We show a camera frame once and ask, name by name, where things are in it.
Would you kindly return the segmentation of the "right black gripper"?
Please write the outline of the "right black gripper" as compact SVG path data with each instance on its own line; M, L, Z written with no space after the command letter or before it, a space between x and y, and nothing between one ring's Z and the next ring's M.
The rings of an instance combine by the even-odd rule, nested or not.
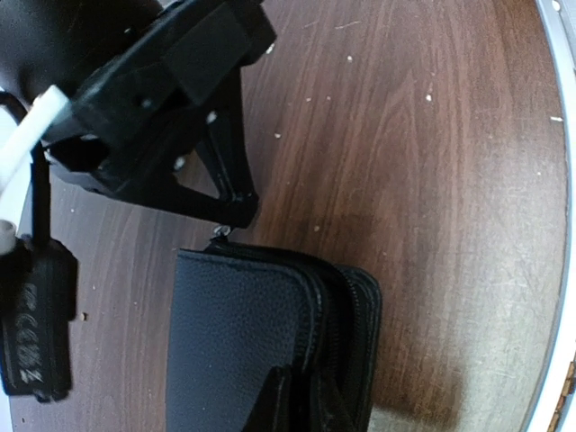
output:
M255 218L241 69L275 41L258 1L175 1L76 90L49 146L62 180L155 210L234 228ZM179 184L196 149L219 197Z

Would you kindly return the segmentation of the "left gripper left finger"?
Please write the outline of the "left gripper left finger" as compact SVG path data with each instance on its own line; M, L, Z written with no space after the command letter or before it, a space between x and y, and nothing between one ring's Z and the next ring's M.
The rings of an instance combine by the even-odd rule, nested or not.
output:
M291 388L291 368L289 366L272 368L243 430L245 432L289 431Z

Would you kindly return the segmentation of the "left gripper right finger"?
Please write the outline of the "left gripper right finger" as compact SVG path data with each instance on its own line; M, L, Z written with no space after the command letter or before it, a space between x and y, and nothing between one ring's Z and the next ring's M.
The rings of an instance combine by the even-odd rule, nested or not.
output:
M331 375L313 375L310 382L310 430L353 432L356 428Z

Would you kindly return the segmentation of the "black zippered tool case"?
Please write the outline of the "black zippered tool case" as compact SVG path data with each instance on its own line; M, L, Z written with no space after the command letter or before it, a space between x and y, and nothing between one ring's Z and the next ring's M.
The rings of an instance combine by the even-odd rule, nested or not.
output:
M166 429L244 431L269 371L292 370L290 430L310 429L313 375L368 428L382 294L365 270L224 236L175 266Z

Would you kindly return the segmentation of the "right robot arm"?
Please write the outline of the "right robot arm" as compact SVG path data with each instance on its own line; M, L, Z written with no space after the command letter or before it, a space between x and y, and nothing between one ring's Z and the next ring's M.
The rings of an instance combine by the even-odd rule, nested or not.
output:
M1 86L68 98L45 137L61 180L245 228L258 196L240 70L274 41L258 1L4 1Z

